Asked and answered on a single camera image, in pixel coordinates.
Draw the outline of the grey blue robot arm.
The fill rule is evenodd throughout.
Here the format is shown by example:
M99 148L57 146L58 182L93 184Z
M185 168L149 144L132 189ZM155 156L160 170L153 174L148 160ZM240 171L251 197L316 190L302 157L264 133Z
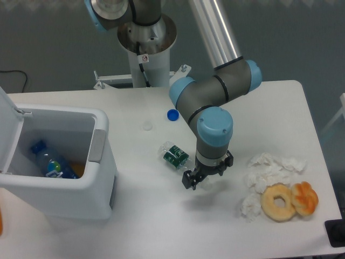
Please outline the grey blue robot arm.
M255 90L262 82L257 64L239 51L221 1L190 1L215 74L196 82L185 69L170 75L170 48L176 25L160 1L86 1L101 31L117 29L127 51L134 87L169 87L175 109L197 139L195 168L183 174L185 188L196 188L209 175L222 175L233 164L228 150L233 119L222 106Z

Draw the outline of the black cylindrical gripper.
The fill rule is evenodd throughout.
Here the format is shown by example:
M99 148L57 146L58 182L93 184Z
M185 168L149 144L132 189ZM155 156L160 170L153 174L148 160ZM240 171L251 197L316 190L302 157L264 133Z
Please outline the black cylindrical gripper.
M182 184L186 189L196 189L196 186L209 175L223 175L227 168L233 166L233 155L229 150L216 166L207 166L196 159L196 169L187 170L183 173Z

